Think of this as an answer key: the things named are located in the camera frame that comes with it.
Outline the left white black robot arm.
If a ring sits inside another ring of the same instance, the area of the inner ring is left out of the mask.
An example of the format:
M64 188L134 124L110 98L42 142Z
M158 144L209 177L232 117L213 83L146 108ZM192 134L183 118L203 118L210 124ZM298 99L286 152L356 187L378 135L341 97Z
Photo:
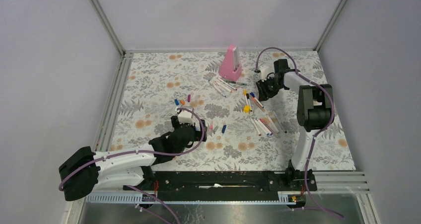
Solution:
M207 127L192 108L179 107L171 117L173 130L145 144L122 151L93 151L82 147L60 167L58 189L66 201L75 201L94 190L122 186L153 186L153 165L188 154L207 139Z

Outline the orange brown marker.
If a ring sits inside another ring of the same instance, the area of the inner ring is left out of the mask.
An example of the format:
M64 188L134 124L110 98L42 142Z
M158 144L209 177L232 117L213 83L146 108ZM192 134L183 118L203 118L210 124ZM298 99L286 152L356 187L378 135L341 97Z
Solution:
M254 103L258 106L258 108L262 111L262 112L265 112L265 109L264 109L264 107L259 103L259 101L256 99L256 98L254 98L254 97L251 97L252 98L252 100L254 101Z

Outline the purple capped white marker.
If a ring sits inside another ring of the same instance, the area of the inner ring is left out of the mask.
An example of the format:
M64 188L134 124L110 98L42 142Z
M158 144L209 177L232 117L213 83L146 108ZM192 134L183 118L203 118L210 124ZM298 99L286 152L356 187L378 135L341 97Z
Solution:
M267 127L267 125L261 119L256 119L256 121L259 123L261 128L265 130L265 133L267 136L270 136L273 134L273 132Z

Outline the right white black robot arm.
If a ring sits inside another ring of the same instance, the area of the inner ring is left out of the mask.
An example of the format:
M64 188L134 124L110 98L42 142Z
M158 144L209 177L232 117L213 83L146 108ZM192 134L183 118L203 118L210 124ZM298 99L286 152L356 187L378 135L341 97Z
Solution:
M284 180L287 188L297 190L303 184L310 183L310 164L316 138L334 121L333 88L306 78L296 68L290 68L286 59L275 61L272 68L255 67L254 72L261 77L256 82L259 101L274 97L282 89L291 90L298 96L296 119L301 130Z

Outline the grey white marker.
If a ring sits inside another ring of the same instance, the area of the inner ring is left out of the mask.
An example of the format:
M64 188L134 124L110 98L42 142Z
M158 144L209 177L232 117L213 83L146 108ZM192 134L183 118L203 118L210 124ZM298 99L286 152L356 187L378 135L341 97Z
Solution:
M268 121L270 122L270 124L273 126L273 129L276 131L276 133L279 133L279 129L276 127L275 123L273 122L273 120L271 119L271 117L267 114L266 115Z

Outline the dark blue capped marker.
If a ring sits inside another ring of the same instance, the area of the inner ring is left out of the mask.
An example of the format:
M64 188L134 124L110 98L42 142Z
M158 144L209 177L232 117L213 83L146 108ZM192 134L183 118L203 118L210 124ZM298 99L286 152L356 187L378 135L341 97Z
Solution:
M283 131L284 133L287 133L287 129L283 126L283 124L282 124L282 122L281 122L281 120L280 120L279 116L277 115L277 113L276 113L275 111L273 111L273 115L274 115L274 117L276 118L276 120L277 120L277 122L278 122L278 124L279 124L280 128L282 129L282 131Z

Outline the magenta capped white marker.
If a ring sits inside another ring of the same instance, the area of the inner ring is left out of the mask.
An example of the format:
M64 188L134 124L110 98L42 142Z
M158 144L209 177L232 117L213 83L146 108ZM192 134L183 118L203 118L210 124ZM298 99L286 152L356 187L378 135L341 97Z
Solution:
M228 87L230 87L230 89L232 89L232 90L236 90L236 91L237 91L237 88L235 88L235 87L233 87L232 85L230 85L229 83L225 82L223 79L221 79L221 78L219 78L219 77L218 77L218 79L219 79L222 83L224 83L224 84L226 84Z

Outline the red brown capped marker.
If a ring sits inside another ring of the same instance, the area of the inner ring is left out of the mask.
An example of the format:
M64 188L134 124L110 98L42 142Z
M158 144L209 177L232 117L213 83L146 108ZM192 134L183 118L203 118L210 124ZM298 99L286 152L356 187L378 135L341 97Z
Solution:
M253 124L253 126L254 126L254 128L255 128L255 130L256 130L256 132L257 132L258 136L260 137L262 134L261 134L261 132L260 132L260 130L259 130L259 128L258 128L258 126L257 126L257 124L255 123L255 120L254 120L252 117L250 117L250 120L251 120L251 123Z

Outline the pink translucent marker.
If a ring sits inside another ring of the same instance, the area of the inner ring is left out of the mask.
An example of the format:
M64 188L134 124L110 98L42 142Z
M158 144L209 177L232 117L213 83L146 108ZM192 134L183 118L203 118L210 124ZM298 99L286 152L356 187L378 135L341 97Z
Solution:
M267 124L267 122L265 122L265 120L264 119L262 119L262 118L260 118L260 122L266 127L266 129L268 130L268 131L270 131L270 133L272 134L272 135L275 135L275 134L277 134L277 132L276 131L274 131L270 126L269 126L269 124Z

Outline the dark green marker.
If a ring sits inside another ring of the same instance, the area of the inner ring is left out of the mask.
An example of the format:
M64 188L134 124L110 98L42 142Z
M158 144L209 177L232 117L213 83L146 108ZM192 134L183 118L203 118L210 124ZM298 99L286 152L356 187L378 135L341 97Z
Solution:
M243 83L243 82L236 82L236 81L230 81L230 80L226 80L227 83L231 83L231 84L236 84L236 85L240 85L240 86L247 86L247 83Z

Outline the blue capped white marker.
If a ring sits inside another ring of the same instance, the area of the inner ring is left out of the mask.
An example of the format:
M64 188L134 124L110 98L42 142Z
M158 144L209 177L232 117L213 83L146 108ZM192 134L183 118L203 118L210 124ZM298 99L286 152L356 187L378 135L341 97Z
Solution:
M226 94L211 80L208 80L208 83L223 97L226 97Z

